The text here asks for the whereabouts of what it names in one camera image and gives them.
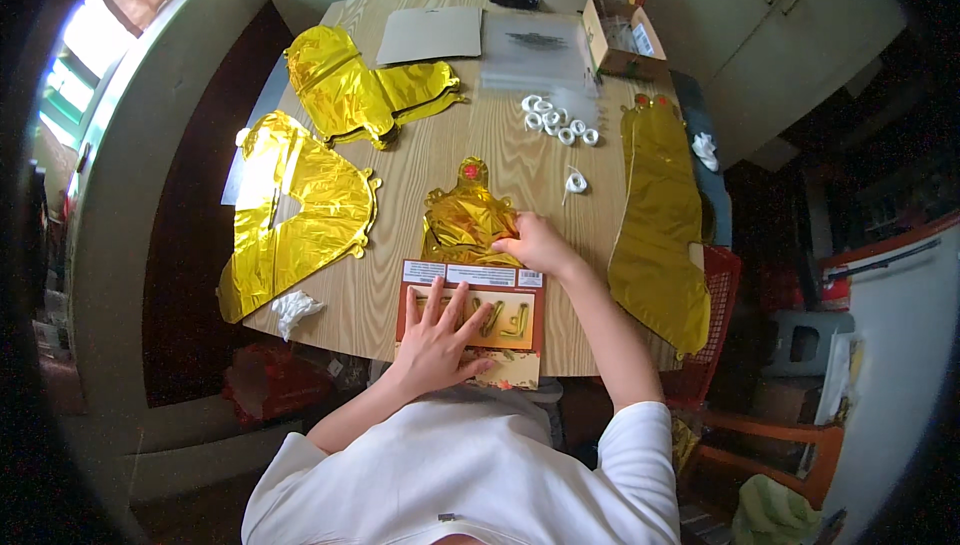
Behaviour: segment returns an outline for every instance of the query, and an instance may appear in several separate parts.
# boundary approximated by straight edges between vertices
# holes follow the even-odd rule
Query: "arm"
[[[527,267],[552,275],[566,291],[593,350],[613,412],[641,401],[664,400],[660,375],[650,350],[633,322],[594,271],[557,234],[544,217],[517,215],[519,239],[501,239],[493,248]]]
[[[416,397],[447,388],[489,369],[490,359],[475,359],[461,366],[467,342],[480,331],[490,313],[484,304],[454,332],[456,318],[467,300],[468,285],[461,283],[450,304],[440,314],[444,280],[430,287],[430,296],[419,316],[417,298],[407,293],[406,332],[393,362],[380,380],[342,407],[320,420],[306,437],[328,454],[345,449],[371,426],[383,422]]]

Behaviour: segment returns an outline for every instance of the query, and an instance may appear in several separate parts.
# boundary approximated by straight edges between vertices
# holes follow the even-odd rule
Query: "window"
[[[81,123],[97,85],[135,40],[103,0],[82,0],[63,29],[40,103],[40,121],[58,141],[80,148]]]

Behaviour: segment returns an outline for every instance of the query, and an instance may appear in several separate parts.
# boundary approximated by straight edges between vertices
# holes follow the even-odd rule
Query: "person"
[[[563,287],[613,401],[597,469],[551,448],[519,407],[439,396],[493,363],[461,364],[490,304],[454,330],[468,286],[441,312],[439,280],[422,314],[407,297],[406,332],[379,380],[306,436],[287,435],[250,495],[246,545],[680,541],[670,414],[646,344],[545,218],[519,213],[516,227],[519,239],[492,248]]]

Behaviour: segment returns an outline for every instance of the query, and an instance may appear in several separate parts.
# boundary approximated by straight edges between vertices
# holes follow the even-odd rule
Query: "green cloth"
[[[757,474],[740,487],[731,529],[736,545],[798,543],[820,526],[820,512],[803,495]]]

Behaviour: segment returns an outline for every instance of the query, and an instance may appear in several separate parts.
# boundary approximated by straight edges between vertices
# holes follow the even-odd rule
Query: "white t-shirt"
[[[291,432],[250,495],[243,542],[680,541],[665,405],[620,410],[593,472],[549,442],[497,402],[415,402],[334,455]]]

